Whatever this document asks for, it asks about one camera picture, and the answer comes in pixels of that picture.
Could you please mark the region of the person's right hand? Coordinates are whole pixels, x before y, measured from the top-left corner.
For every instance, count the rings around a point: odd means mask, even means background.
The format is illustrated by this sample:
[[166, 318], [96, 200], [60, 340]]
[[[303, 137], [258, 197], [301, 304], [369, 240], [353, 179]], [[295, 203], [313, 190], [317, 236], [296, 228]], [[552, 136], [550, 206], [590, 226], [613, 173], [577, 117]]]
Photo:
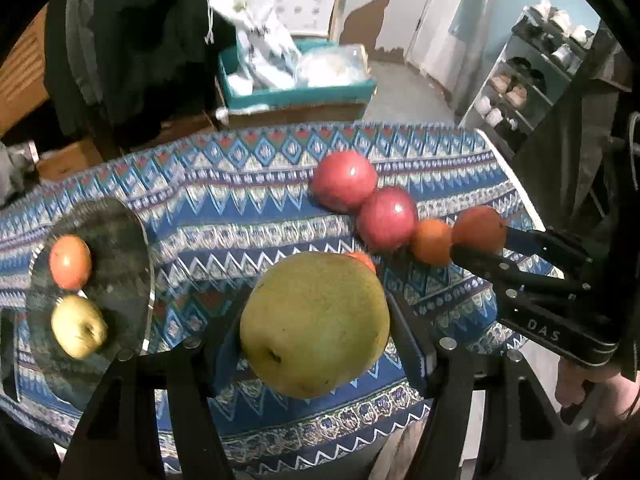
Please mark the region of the person's right hand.
[[556, 375], [555, 400], [562, 408], [570, 408], [583, 404], [590, 393], [597, 395], [594, 412], [597, 425], [618, 426], [639, 411], [639, 374], [628, 379], [616, 364], [583, 368], [561, 358]]

